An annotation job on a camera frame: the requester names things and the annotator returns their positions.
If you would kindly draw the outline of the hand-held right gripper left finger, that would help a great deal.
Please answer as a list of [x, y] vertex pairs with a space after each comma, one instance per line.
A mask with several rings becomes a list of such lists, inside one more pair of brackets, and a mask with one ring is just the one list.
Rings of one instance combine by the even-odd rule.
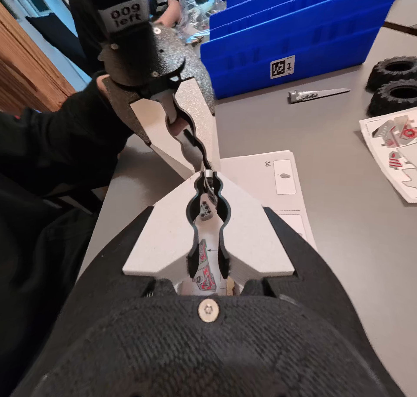
[[199, 267], [195, 225], [204, 192], [203, 172], [194, 174], [151, 207], [151, 213], [122, 271], [167, 279], [173, 285], [194, 278]]

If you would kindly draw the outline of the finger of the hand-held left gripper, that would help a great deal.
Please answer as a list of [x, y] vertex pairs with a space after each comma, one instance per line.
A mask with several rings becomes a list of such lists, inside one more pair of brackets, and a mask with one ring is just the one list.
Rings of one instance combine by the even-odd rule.
[[202, 163], [205, 168], [220, 171], [216, 118], [211, 113], [196, 79], [190, 78], [181, 82], [173, 99], [177, 118], [172, 124], [172, 136], [178, 136], [189, 125], [203, 155]]
[[193, 176], [196, 170], [186, 159], [181, 143], [172, 136], [163, 105], [141, 99], [131, 108], [150, 139], [150, 148], [183, 179]]

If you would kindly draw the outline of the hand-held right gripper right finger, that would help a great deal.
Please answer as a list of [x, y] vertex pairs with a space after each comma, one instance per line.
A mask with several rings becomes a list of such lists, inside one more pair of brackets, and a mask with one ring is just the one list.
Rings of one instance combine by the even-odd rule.
[[269, 217], [269, 208], [220, 172], [213, 173], [218, 233], [218, 267], [224, 279], [244, 286], [248, 280], [291, 276], [295, 268]]

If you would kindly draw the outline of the small grey toy brick assembly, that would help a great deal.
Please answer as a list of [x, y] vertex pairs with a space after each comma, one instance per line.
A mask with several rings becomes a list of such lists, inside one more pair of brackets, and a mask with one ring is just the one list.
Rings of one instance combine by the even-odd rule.
[[199, 218], [205, 222], [214, 217], [217, 211], [217, 195], [215, 193], [214, 172], [204, 169], [197, 180], [197, 194], [199, 199]]

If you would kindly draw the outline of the person's left forearm black sleeve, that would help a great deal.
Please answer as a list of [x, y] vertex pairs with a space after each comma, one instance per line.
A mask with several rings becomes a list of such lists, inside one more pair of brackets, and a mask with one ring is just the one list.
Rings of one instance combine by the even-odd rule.
[[117, 157], [133, 131], [98, 87], [98, 71], [83, 91], [55, 112], [24, 108], [1, 113], [0, 172], [25, 190], [44, 196], [58, 186], [112, 176]]

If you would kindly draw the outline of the grey desk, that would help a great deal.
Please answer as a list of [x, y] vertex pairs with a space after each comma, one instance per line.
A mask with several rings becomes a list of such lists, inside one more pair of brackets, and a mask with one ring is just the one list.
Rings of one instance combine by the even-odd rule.
[[[316, 247], [353, 302], [382, 363], [416, 396], [416, 204], [397, 193], [362, 138], [373, 66], [416, 56], [416, 36], [383, 27], [361, 66], [220, 100], [221, 158], [290, 150]], [[349, 93], [289, 104], [288, 93]]]

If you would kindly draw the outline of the person's left hand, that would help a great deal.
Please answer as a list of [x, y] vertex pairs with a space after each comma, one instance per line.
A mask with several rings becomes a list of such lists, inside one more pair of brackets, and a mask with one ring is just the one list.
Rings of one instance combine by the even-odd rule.
[[97, 71], [92, 78], [92, 82], [96, 84], [98, 91], [101, 93], [103, 97], [107, 100], [110, 98], [109, 91], [107, 90], [105, 80], [109, 79], [110, 75], [105, 71]]

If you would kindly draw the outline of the white instruction booklet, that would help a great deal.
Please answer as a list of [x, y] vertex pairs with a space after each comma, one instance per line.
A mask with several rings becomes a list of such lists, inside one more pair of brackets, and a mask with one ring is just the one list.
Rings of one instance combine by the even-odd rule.
[[[221, 159], [223, 175], [271, 208], [295, 232], [317, 250], [307, 216], [295, 157], [289, 150]], [[217, 216], [208, 221], [197, 217], [199, 232], [199, 268], [194, 278], [175, 285], [179, 295], [238, 295], [243, 286], [223, 279], [218, 268]]]

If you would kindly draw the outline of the black white marker sticker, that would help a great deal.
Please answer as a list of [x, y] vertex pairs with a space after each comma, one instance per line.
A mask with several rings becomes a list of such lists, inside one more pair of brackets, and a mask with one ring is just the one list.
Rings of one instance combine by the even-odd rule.
[[295, 55], [270, 62], [270, 79], [291, 75], [295, 71]]

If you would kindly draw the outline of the grey wedge toy panel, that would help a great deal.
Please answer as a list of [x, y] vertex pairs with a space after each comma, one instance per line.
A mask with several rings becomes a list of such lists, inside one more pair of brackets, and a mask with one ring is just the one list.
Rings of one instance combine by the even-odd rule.
[[298, 91], [293, 90], [288, 93], [288, 102], [289, 104], [296, 104], [301, 102], [307, 102], [311, 100], [326, 98], [330, 96], [335, 96], [338, 94], [349, 93], [351, 89], [348, 88], [338, 88], [338, 89], [329, 89], [329, 90], [319, 90], [319, 91]]

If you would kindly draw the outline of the wooden cabinet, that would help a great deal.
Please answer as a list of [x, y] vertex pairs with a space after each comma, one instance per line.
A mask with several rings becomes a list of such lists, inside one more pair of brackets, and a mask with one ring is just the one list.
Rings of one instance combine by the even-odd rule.
[[57, 111], [75, 89], [0, 4], [0, 110]]

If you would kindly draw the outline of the blue bin with marker sticker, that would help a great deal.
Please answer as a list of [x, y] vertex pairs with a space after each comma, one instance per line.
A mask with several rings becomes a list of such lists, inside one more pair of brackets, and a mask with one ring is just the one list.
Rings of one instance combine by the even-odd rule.
[[[391, 5], [328, 0], [201, 46], [217, 99], [362, 64]], [[270, 62], [295, 55], [293, 74], [270, 79]]]

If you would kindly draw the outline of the person's torso in black clothing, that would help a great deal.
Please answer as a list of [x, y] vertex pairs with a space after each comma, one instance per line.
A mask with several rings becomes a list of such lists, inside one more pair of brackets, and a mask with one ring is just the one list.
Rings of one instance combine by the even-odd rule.
[[75, 284], [98, 213], [1, 175], [0, 392], [17, 387]]

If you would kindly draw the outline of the red grey sticker sheet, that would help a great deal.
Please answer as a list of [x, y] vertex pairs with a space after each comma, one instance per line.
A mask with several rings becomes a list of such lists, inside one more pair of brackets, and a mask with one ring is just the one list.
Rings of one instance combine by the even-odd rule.
[[417, 202], [417, 108], [359, 121], [375, 162], [407, 203]]

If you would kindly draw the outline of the black toy tire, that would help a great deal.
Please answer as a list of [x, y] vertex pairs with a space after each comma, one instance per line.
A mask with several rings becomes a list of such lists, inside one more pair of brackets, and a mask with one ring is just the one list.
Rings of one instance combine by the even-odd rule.
[[373, 66], [367, 82], [367, 89], [375, 92], [389, 82], [416, 79], [417, 58], [396, 56], [384, 59]]
[[373, 94], [368, 106], [370, 117], [382, 116], [417, 106], [417, 81], [415, 79], [391, 81]]

